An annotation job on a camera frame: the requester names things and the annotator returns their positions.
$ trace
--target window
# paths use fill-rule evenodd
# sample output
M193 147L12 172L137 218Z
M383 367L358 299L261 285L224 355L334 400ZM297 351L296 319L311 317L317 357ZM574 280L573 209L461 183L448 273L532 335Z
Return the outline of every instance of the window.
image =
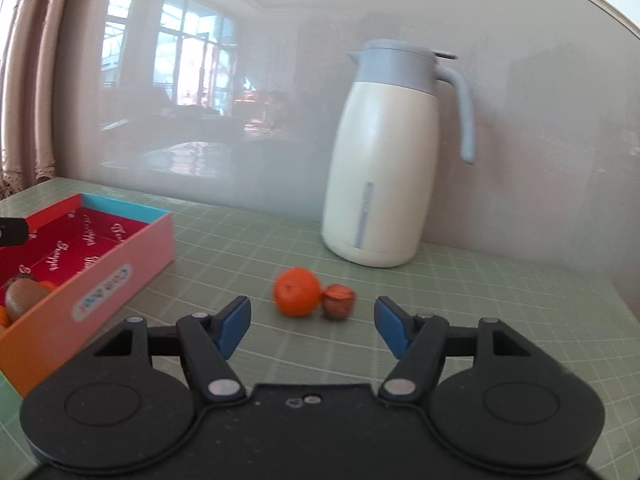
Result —
M172 102L229 113L235 59L233 19L193 0L164 0L154 86Z
M109 0L107 22L102 40L100 81L103 87L117 86L120 79L120 61L125 41L127 18L132 0Z

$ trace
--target gift box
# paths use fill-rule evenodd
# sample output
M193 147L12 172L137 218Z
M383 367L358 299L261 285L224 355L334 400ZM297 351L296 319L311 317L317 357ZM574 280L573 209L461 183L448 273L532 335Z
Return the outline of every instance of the gift box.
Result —
M174 259L164 210L77 194L27 222L27 242L0 249L0 304L20 272L57 287L0 333L0 371L21 396Z

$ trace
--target metal rivet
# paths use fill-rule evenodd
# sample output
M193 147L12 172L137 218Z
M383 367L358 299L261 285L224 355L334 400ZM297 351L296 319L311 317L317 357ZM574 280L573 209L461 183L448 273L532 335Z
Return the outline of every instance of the metal rivet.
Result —
M383 386L391 395L409 395L415 391L415 383L409 379L389 379Z
M300 397L293 397L292 399L287 399L284 403L290 408L302 408L305 405L305 401L300 399Z
M228 397L240 391L240 383L233 379L216 379L209 383L209 391L219 397Z
M308 395L303 399L307 404L320 404L322 397L318 395Z

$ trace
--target orange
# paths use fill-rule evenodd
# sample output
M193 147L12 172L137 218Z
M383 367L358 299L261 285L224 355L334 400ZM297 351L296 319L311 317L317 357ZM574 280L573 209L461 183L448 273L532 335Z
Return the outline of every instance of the orange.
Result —
M11 325L11 319L9 319L9 314L7 314L5 307L0 305L0 326L9 328L9 325Z
M47 280L45 280L44 282L38 282L38 283L40 283L40 285L46 288L49 292L53 292L58 288L58 286L55 283L48 282Z
M287 316L308 316L320 301L320 282L308 269L287 269L273 283L273 301Z

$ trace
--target green cutting mat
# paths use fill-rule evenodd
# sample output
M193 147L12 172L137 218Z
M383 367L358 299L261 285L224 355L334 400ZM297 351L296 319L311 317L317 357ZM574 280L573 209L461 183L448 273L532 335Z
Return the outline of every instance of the green cutting mat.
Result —
M421 244L414 261L391 270L350 264L321 243L319 225L219 206L56 178L0 202L0 216L25 216L76 192L91 192L174 213L176 260L104 328L129 316L172 324L193 312L216 312L238 294L253 321L231 364L247 386L258 381L345 383L377 388L395 359L378 336L374 298L387 295L411 314L434 312L475 326L500 317L588 381L606 405L606 427L591 465L607 480L640 475L640 324L611 284L551 267ZM271 301L286 267L308 267L323 285L356 291L353 317L292 319ZM184 380L177 360L154 365ZM445 375L470 365L448 359ZM15 393L0 385L0 478L33 465L17 423Z

